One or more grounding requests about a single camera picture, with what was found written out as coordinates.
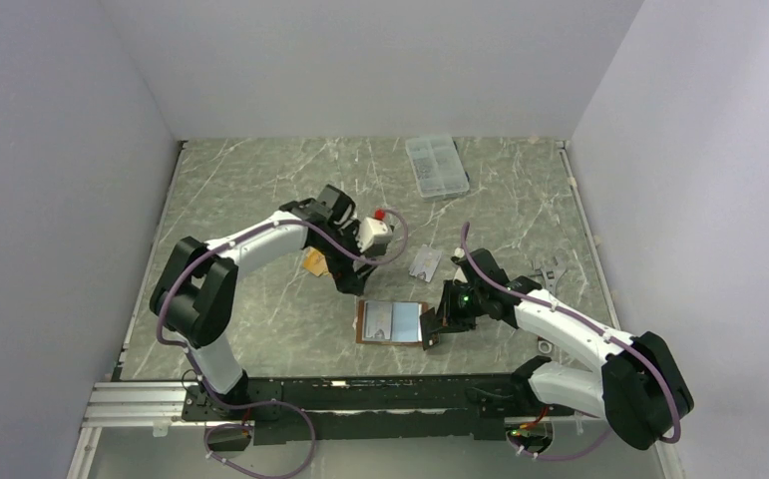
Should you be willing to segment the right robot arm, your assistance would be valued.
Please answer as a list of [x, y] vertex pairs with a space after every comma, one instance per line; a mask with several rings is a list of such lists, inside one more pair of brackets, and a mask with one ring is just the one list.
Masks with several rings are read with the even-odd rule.
[[510, 413], [536, 413], [537, 422], [554, 406], [603, 419], [638, 450], [679, 439], [680, 421], [693, 410], [694, 399], [662, 337], [600, 324], [530, 277], [508, 276], [484, 248], [452, 262], [456, 276], [445, 281], [438, 306], [419, 319], [424, 348], [445, 334], [475, 329], [478, 318], [487, 316], [535, 334], [582, 365], [562, 365], [540, 352], [497, 389], [478, 387], [468, 398], [501, 404]]

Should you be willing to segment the brown leather card holder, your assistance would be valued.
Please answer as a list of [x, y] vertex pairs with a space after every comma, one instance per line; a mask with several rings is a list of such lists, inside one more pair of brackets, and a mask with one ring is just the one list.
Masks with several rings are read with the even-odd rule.
[[420, 317], [430, 306], [426, 302], [360, 299], [354, 321], [358, 344], [419, 346]]

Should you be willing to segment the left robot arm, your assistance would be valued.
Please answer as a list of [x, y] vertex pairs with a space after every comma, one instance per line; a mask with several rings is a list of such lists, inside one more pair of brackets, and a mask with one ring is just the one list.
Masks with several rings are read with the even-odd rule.
[[149, 300], [159, 331], [175, 334], [210, 388], [208, 406], [224, 419], [239, 416], [249, 400], [248, 376], [225, 334], [238, 279], [288, 253], [320, 252], [336, 289], [363, 293], [375, 259], [393, 235], [384, 212], [359, 219], [353, 200], [332, 185], [316, 198], [292, 201], [269, 218], [222, 239], [180, 239]]

